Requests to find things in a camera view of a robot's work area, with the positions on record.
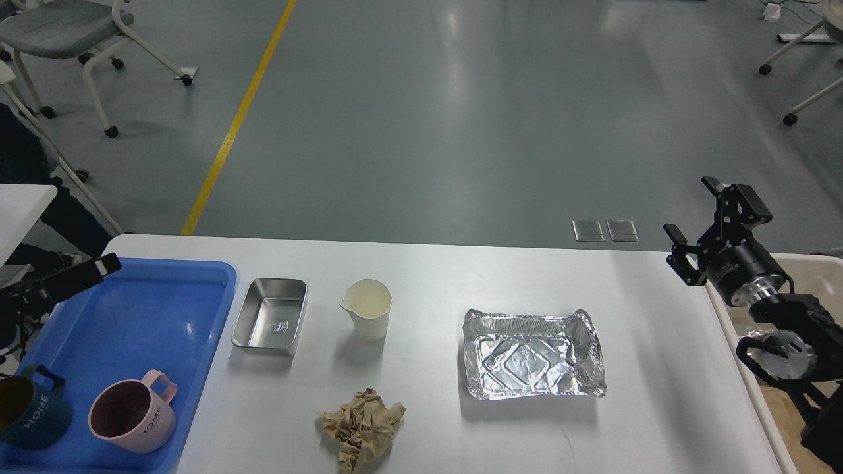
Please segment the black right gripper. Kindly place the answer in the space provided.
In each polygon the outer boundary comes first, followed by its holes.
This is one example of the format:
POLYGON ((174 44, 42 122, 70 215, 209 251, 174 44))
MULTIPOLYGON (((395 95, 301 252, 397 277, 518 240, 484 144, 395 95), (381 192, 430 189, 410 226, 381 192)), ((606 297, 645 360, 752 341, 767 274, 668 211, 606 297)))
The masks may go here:
POLYGON ((701 182, 715 197, 713 225, 690 245, 675 224, 664 224, 671 241, 668 266, 690 287, 703 287, 707 279, 730 307, 744 307, 777 294, 791 277, 770 252, 749 232, 772 220, 772 213, 750 185, 726 185, 713 176, 701 182), (698 256, 694 267, 689 255, 698 256))

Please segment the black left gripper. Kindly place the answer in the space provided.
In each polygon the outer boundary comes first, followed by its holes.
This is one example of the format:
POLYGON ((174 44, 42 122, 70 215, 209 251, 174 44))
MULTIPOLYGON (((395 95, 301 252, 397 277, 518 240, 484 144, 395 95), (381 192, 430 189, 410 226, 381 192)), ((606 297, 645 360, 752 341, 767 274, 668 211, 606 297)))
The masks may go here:
POLYGON ((1 290, 1 348, 8 348, 17 334, 17 324, 40 317, 40 304, 58 304, 105 281, 122 269, 115 253, 100 256, 37 278, 26 287, 1 290))

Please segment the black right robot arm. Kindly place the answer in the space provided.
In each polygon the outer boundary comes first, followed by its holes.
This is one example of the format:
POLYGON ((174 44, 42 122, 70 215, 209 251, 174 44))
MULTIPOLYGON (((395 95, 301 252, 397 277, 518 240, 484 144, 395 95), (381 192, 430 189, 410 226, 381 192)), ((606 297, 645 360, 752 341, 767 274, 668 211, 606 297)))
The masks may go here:
POLYGON ((738 339, 735 354, 757 378, 783 391, 803 418, 800 443, 834 472, 841 472, 841 389, 826 396, 818 384, 841 381, 842 330, 819 299, 799 294, 793 278, 753 236, 772 214, 755 189, 704 176, 716 200, 713 224, 690 245, 675 224, 666 263, 690 287, 711 283, 732 308, 775 329, 738 339))

